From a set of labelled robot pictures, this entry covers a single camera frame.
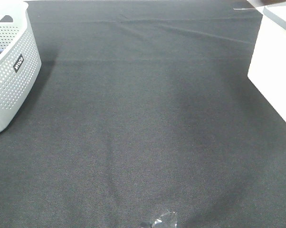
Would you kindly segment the black table cloth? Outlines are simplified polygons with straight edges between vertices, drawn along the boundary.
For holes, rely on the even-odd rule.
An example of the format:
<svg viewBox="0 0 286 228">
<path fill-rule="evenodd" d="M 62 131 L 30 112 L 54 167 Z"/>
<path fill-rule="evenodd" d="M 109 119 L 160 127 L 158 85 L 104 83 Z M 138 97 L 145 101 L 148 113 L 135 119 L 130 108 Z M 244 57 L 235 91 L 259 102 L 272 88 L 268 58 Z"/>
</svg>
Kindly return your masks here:
<svg viewBox="0 0 286 228">
<path fill-rule="evenodd" d="M 42 66 L 0 134 L 0 228 L 286 228 L 286 123 L 243 0 L 31 1 Z"/>
</svg>

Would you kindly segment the clear crumpled plastic piece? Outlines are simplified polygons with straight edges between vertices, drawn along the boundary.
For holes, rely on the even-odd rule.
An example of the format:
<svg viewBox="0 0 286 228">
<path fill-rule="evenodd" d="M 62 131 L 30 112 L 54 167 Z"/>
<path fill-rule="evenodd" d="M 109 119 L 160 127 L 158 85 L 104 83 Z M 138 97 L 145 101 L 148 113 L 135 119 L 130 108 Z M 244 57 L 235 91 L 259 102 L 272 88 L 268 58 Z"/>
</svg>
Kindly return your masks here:
<svg viewBox="0 0 286 228">
<path fill-rule="evenodd" d="M 177 228 L 177 212 L 163 211 L 149 221 L 142 222 L 140 228 Z"/>
</svg>

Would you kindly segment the white box with grey rim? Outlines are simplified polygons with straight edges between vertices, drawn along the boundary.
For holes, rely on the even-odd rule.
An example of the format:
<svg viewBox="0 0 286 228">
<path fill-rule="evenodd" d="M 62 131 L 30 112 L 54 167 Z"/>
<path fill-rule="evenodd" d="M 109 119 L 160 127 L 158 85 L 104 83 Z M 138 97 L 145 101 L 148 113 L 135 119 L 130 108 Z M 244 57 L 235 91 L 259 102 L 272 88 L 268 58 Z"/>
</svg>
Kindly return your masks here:
<svg viewBox="0 0 286 228">
<path fill-rule="evenodd" d="M 286 122 L 286 1 L 262 10 L 248 78 Z"/>
</svg>

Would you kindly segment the grey perforated plastic basket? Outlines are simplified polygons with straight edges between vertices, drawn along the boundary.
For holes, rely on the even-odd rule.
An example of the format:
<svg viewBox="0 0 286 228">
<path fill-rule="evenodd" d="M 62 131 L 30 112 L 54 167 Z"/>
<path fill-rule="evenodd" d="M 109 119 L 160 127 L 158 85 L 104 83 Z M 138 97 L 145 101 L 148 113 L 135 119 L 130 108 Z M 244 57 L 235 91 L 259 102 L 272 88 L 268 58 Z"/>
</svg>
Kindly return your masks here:
<svg viewBox="0 0 286 228">
<path fill-rule="evenodd" d="M 31 91 L 41 59 L 23 0 L 0 0 L 0 133 Z"/>
</svg>

